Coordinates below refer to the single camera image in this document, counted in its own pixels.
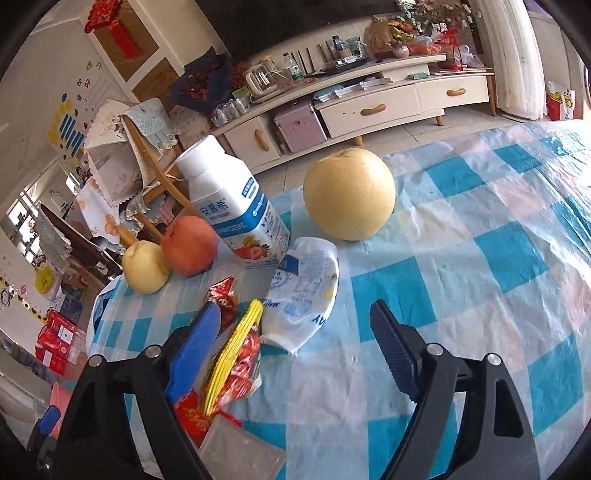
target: candy wrapper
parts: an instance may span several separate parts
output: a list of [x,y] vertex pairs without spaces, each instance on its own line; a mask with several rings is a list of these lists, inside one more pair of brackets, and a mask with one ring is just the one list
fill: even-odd
[[222,333],[234,323],[234,320],[238,316],[238,295],[233,290],[235,281],[236,279],[234,277],[228,277],[224,278],[221,282],[214,283],[207,289],[207,293],[203,299],[202,306],[205,305],[205,302],[210,301],[220,307],[222,321],[219,333]]
[[214,411],[249,397],[261,386],[260,363],[261,341],[258,326],[254,326],[246,336],[230,375],[214,402]]
[[259,323],[262,310],[259,300],[251,302],[213,360],[203,388],[203,412],[207,415],[246,398],[261,385]]
[[242,428],[242,422],[240,420],[222,410],[211,416],[205,415],[202,411],[199,396],[192,390],[191,393],[185,397],[185,399],[181,400],[174,409],[177,413],[179,422],[191,437],[191,440],[195,442],[197,448],[203,443],[203,439],[205,438],[205,435],[207,435],[207,432],[212,426],[213,419],[217,415],[223,416],[231,421],[236,427]]

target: yellow packaging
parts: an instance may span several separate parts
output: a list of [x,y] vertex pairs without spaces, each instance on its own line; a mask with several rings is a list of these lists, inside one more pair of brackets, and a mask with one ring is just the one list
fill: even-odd
[[53,273],[53,269],[49,265],[45,265],[39,269],[37,275],[35,276],[35,290],[39,293],[44,294],[49,291],[53,282],[56,279],[55,273]]
[[238,322],[235,330],[217,356],[215,363],[209,373],[206,383],[205,398],[203,402],[203,412],[205,415],[211,415],[217,396],[222,390],[228,375],[230,374],[240,348],[250,332],[253,325],[258,325],[261,321],[263,306],[260,300],[253,300],[244,314],[244,317]]

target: plastic bottle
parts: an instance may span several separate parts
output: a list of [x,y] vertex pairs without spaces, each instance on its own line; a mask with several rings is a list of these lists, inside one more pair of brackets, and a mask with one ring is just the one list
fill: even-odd
[[290,231],[242,160],[227,155],[208,135],[185,150],[177,165],[199,214],[247,268],[283,260]]
[[299,80],[303,78],[300,66],[294,59],[291,58],[288,53],[283,54],[283,59],[285,60],[285,69],[290,73],[293,80]]
[[333,43],[335,44],[336,51],[339,53],[339,57],[342,59],[352,55],[349,46],[338,35],[333,36]]

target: red decoration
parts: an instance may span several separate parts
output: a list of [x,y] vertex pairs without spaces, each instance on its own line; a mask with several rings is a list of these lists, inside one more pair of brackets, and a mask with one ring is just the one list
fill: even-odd
[[209,427],[212,426],[214,417],[218,414],[230,420],[236,427],[242,428],[242,422],[240,420],[224,411],[219,411],[211,416],[205,415],[202,410],[201,401],[193,390],[174,409],[180,424],[195,442],[197,448],[203,443]]
[[97,28],[110,25],[119,10],[121,0],[95,0],[90,9],[88,22],[84,27],[86,33],[90,33]]
[[139,57],[142,52],[137,45],[131,40],[123,25],[119,20],[113,20],[109,25],[109,31],[117,46],[121,49],[126,59],[134,59]]

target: window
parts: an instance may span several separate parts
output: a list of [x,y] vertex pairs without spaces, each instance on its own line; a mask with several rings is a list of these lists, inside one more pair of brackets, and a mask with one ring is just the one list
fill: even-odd
[[38,215],[39,210],[24,191],[0,222],[7,237],[29,263],[32,263],[35,255],[41,253],[39,237],[33,231],[33,224]]

